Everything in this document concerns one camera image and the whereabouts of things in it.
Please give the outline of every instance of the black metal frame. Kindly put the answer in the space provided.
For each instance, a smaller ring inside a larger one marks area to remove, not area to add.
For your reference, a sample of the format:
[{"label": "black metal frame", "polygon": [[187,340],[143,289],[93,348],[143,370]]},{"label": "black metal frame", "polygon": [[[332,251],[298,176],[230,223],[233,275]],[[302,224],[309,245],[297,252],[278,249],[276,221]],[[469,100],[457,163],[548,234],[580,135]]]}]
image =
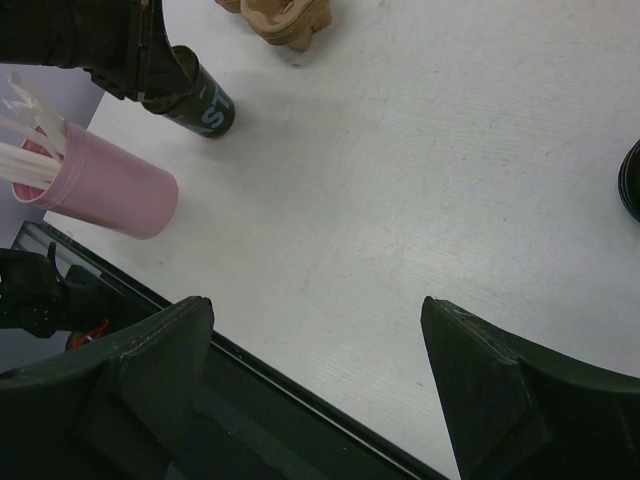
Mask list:
[{"label": "black metal frame", "polygon": [[[149,314],[171,305],[55,228],[25,230],[68,249]],[[215,331],[210,348],[188,447],[176,460],[189,478],[445,479]]]}]

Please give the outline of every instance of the pink cup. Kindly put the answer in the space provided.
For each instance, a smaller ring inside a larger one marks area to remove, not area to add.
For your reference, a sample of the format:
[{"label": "pink cup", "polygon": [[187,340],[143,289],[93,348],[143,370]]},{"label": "pink cup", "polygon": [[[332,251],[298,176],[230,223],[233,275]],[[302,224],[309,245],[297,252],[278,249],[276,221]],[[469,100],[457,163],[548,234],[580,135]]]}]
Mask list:
[{"label": "pink cup", "polygon": [[[175,178],[75,123],[65,125],[67,154],[51,186],[40,190],[14,183],[14,196],[141,240],[159,234],[178,203]],[[49,156],[29,140],[22,148]]]}]

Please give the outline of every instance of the table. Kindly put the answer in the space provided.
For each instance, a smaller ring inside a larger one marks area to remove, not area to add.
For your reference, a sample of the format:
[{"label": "table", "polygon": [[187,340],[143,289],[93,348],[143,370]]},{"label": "table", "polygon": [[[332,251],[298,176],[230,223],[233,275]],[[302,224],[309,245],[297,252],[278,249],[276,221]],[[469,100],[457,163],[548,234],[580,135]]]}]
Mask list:
[{"label": "table", "polygon": [[175,218],[146,242],[49,223],[169,300],[210,296],[222,334],[451,478],[425,295],[640,376],[640,228],[616,189],[637,2],[335,0],[305,54],[164,3],[235,126],[207,141],[106,96],[90,130],[175,174]]}]

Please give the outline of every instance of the brown object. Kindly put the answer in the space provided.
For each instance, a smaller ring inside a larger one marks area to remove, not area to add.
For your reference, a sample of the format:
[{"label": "brown object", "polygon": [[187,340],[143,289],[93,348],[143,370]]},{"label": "brown object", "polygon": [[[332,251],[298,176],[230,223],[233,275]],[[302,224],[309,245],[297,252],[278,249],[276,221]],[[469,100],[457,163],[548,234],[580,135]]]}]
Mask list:
[{"label": "brown object", "polygon": [[225,10],[242,13],[253,30],[271,45],[304,52],[314,32],[331,24],[330,0],[216,0]]}]

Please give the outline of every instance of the red wire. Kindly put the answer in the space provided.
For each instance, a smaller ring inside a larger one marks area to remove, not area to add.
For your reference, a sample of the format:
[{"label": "red wire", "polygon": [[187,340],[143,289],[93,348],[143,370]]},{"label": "red wire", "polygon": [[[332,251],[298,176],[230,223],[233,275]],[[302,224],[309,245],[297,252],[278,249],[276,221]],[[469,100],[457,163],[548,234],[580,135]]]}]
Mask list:
[{"label": "red wire", "polygon": [[97,340],[98,338],[100,338],[102,336],[102,333],[109,326],[109,323],[111,323],[111,322],[109,322],[109,319],[105,318],[104,319],[104,323],[102,324],[101,327],[96,328],[95,330],[93,330],[92,332],[87,333],[83,337],[73,339],[73,341],[71,342],[71,348],[78,348],[78,347],[84,345],[87,342],[90,342],[92,340]]}]

